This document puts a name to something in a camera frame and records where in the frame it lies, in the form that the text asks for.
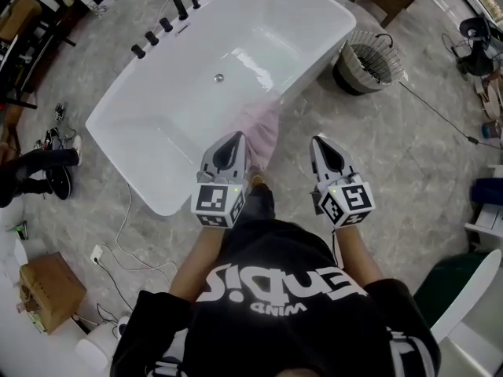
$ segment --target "pink cloth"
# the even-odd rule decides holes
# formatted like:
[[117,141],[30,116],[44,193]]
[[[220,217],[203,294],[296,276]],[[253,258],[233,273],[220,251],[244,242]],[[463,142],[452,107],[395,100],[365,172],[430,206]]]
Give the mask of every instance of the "pink cloth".
[[246,136],[247,168],[265,170],[276,148],[279,133],[279,97],[246,104],[229,126],[229,133],[242,131]]

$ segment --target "wicker basket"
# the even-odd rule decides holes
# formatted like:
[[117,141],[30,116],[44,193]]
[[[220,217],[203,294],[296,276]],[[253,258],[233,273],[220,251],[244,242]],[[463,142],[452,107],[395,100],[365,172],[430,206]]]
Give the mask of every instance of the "wicker basket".
[[[383,36],[387,36],[391,43],[382,39]],[[352,95],[363,95],[397,82],[403,76],[403,67],[390,35],[357,31],[340,49],[332,73],[343,90]]]

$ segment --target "power outlet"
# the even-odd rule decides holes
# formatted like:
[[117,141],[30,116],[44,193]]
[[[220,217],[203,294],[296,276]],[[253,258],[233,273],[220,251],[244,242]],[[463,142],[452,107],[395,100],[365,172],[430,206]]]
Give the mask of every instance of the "power outlet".
[[100,261],[102,255],[103,255],[103,248],[98,245],[94,246],[94,250],[90,256],[90,259],[93,262],[93,264],[96,264],[96,261]]

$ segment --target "bathtub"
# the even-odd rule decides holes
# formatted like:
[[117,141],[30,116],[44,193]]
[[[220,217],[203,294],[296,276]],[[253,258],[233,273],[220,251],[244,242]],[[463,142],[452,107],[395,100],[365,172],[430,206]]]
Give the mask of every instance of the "bathtub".
[[240,108],[269,97],[288,105],[356,25],[333,0],[200,4],[187,9],[187,20],[172,20],[170,33],[161,28],[159,44],[147,44],[146,56],[126,66],[86,122],[117,170],[160,215],[173,214],[190,197],[204,152]]

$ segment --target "tiled floor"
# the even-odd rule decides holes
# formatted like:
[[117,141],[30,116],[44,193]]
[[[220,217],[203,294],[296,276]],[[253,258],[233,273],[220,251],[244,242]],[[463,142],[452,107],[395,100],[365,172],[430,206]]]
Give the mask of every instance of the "tiled floor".
[[[358,29],[382,31],[378,21],[384,14],[368,0],[357,0],[356,5],[338,1],[357,17]],[[95,244],[108,245],[125,266],[139,267],[119,252],[114,241],[129,203],[126,182],[84,124],[131,59],[130,47],[154,25],[164,2],[121,0],[102,18],[87,17],[72,36],[78,45],[62,46],[39,89],[39,110],[25,111],[19,126],[23,149],[28,151],[53,125],[56,103],[65,102],[69,122],[83,135],[85,163],[75,172],[73,197],[61,202],[53,196],[45,200],[27,196],[26,218],[31,234],[61,251],[86,285],[88,295],[81,309],[86,317],[97,317],[96,302],[116,315],[127,309],[105,272],[89,260]],[[174,17],[174,7],[168,5],[165,13]],[[401,53],[408,85],[467,134],[481,137],[480,102],[442,44],[443,32],[459,39],[456,25],[432,0],[417,0],[387,31]],[[469,144],[400,85],[352,97],[324,73],[282,114],[277,151],[266,176],[278,217],[295,221],[327,241],[330,228],[322,217],[314,216],[309,195],[314,176],[307,147],[319,132],[352,154],[372,186],[377,210],[361,231],[387,275],[403,279],[415,290],[440,258],[466,250],[463,223],[472,214],[469,185],[486,164],[498,161],[496,150]],[[198,229],[187,205],[170,218],[160,218],[135,196],[120,241],[151,265],[168,260],[179,264]],[[123,271],[109,253],[103,262],[131,304],[139,289],[167,289],[158,273]],[[170,266],[163,270],[170,278],[174,275]]]

